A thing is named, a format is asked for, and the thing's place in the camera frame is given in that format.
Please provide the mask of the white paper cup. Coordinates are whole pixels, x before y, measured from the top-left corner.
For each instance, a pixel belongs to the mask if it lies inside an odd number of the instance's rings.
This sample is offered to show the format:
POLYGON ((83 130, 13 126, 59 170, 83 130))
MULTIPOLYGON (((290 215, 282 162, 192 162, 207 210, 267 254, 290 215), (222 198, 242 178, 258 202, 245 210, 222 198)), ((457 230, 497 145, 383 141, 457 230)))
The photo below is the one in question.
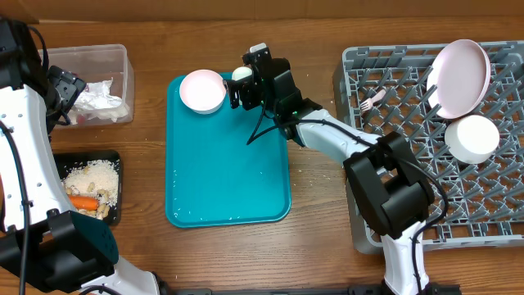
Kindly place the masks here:
POLYGON ((232 72, 233 81, 242 81, 245 79, 251 79, 253 76, 253 70, 248 66, 240 66, 232 72))

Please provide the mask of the pink bowl with peanuts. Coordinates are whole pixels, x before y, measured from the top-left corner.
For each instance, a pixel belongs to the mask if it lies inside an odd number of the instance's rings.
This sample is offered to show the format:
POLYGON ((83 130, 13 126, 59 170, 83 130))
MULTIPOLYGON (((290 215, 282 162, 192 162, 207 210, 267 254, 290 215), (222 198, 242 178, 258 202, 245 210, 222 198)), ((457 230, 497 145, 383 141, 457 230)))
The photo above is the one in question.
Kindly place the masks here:
POLYGON ((221 108, 226 89, 220 74, 212 70, 195 70, 183 78, 179 95, 186 107, 198 114, 208 115, 221 108))

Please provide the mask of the large white tissue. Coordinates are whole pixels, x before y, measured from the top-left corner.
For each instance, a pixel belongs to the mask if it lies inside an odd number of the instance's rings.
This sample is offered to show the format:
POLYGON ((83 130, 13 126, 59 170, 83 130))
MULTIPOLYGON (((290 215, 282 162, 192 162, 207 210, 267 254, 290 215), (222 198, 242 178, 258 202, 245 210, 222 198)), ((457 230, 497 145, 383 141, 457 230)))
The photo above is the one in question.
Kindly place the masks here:
POLYGON ((79 95, 75 105, 85 110, 101 110, 118 107, 122 98, 111 95, 113 79, 96 83, 87 83, 86 89, 79 95))

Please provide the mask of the small white tissue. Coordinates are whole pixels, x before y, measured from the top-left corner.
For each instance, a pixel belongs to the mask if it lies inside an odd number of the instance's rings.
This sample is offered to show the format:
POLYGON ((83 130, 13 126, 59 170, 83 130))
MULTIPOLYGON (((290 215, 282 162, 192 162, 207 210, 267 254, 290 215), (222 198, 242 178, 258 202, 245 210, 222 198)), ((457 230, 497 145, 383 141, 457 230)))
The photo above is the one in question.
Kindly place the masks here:
POLYGON ((110 123, 131 120, 131 108, 121 100, 80 100, 69 112, 69 118, 74 125, 84 121, 102 120, 110 123))

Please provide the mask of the rice and peanut pile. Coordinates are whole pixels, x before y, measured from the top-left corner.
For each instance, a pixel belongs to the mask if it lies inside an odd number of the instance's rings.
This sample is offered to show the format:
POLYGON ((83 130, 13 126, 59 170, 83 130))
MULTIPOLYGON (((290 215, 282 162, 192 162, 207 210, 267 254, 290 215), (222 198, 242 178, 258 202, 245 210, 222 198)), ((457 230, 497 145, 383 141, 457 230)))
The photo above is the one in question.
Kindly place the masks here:
POLYGON ((67 196, 94 197, 99 202, 95 211, 76 209, 79 213, 104 220, 116 209, 119 193, 119 175, 116 164, 109 160, 87 161, 69 168, 61 180, 67 196))

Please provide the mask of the white plastic fork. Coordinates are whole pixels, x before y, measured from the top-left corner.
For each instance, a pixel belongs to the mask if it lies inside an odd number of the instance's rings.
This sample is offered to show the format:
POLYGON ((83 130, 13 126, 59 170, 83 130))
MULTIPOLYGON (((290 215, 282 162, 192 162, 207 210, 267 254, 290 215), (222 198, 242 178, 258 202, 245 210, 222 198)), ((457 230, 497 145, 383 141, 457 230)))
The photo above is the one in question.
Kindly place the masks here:
POLYGON ((361 112, 369 111, 373 108, 373 105, 375 102, 381 101, 386 94, 386 90, 382 89, 378 93, 376 93, 373 97, 366 99, 365 101, 361 102, 359 105, 361 112))

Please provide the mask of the orange carrot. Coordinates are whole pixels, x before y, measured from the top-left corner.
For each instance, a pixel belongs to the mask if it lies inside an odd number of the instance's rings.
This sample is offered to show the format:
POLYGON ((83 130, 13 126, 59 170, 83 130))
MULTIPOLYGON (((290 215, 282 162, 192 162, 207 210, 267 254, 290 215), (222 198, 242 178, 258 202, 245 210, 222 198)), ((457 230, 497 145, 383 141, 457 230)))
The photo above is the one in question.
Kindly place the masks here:
POLYGON ((99 207, 99 202, 94 197, 69 195, 69 199, 76 209, 95 211, 99 207))

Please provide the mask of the white round plate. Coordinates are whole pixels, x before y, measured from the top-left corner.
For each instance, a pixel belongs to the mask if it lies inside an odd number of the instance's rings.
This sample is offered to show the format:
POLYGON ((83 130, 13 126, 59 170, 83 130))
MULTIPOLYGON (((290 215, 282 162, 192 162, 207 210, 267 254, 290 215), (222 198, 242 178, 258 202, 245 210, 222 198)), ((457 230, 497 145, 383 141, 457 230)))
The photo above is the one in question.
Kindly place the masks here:
POLYGON ((427 77, 427 101, 444 119, 455 119, 472 111, 484 98, 490 84, 490 60, 482 47, 459 39, 436 56, 427 77))

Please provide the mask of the white bowl with rice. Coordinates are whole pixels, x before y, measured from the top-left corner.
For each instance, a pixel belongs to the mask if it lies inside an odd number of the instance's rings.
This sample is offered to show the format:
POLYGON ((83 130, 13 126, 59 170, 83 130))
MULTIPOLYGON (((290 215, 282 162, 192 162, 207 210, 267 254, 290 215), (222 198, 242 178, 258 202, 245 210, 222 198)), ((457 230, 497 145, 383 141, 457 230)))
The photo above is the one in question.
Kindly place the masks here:
POLYGON ((471 115, 451 123, 445 131, 445 144, 457 160, 466 164, 487 161, 499 146, 496 125, 484 116, 471 115))

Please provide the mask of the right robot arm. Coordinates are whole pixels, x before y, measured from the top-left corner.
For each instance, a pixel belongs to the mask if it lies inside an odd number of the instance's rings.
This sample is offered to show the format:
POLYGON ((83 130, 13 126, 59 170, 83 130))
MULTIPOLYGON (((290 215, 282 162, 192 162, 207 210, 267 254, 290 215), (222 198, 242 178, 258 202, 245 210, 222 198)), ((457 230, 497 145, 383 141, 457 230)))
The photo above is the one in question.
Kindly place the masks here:
POLYGON ((382 241, 385 291, 431 293, 421 239, 435 196, 404 136, 359 131, 303 98, 289 61, 272 57, 265 43, 250 47, 242 61, 224 81, 231 107, 261 107, 286 139, 342 164, 360 215, 382 241))

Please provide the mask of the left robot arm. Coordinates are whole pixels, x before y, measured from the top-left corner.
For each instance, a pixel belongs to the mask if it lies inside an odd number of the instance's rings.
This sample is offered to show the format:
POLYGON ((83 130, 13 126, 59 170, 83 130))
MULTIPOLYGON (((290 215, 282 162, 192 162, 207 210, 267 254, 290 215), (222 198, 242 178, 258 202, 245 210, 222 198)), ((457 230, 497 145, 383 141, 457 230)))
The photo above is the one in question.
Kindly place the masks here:
POLYGON ((79 213, 61 184, 49 135, 69 123, 86 84, 51 66, 42 35, 1 21, 1 266, 43 293, 167 294, 118 251, 109 226, 79 213))

